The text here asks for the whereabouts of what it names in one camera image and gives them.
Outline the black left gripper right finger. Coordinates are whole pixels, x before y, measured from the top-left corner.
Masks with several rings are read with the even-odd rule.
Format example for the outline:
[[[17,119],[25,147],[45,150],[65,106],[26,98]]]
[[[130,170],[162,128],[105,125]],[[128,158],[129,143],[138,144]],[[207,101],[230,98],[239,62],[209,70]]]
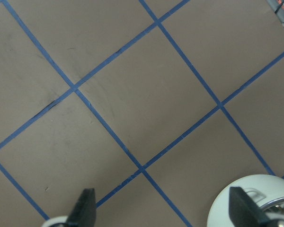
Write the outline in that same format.
[[[228,213],[235,227],[266,227],[270,222],[270,218],[241,187],[230,187]]]

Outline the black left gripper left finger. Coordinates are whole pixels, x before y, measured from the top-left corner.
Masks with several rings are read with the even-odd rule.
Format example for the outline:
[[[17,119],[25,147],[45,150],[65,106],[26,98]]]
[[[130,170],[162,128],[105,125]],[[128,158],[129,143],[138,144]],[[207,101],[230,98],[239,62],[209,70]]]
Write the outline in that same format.
[[[66,219],[67,227],[93,227],[96,222],[95,189],[84,189]]]

